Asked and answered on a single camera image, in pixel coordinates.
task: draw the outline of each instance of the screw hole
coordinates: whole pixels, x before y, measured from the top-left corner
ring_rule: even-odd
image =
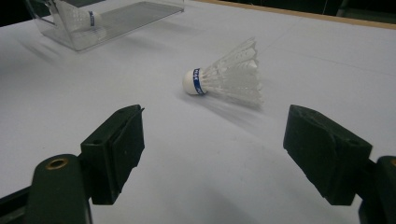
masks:
[[[69,163],[69,160],[66,158],[60,158],[60,159],[55,159],[53,161],[50,161],[46,165],[47,170],[57,170],[61,169],[62,167],[66,166],[66,164]]]

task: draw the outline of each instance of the shuttlecock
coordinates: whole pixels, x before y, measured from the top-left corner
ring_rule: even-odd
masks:
[[[102,24],[102,17],[94,11],[80,9],[62,0],[54,0],[53,2],[64,21],[64,26],[70,32],[87,31]]]
[[[257,74],[256,41],[250,38],[207,67],[189,71],[183,88],[189,94],[214,92],[249,105],[262,103],[262,87]]]

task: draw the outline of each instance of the transparent acrylic box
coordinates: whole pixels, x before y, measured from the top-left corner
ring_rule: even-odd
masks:
[[[39,31],[83,50],[184,10],[184,0],[25,0]]]

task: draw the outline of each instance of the blue band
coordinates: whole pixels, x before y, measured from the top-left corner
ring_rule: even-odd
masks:
[[[95,25],[95,17],[93,16],[92,11],[88,11],[88,13],[90,13],[91,26],[94,26]]]
[[[194,69],[194,71],[192,72],[192,80],[194,81],[194,87],[195,87],[195,90],[198,92],[198,94],[200,94],[200,95],[205,94],[202,91],[201,83],[199,82],[199,68]]]

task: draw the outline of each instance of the white table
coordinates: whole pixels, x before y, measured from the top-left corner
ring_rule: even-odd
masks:
[[[186,71],[255,36],[261,110],[183,92]],[[289,106],[315,109],[396,151],[396,31],[186,1],[186,10],[75,53],[32,21],[0,28],[0,197],[114,111],[141,104],[146,149],[100,223],[358,223],[282,147]]]

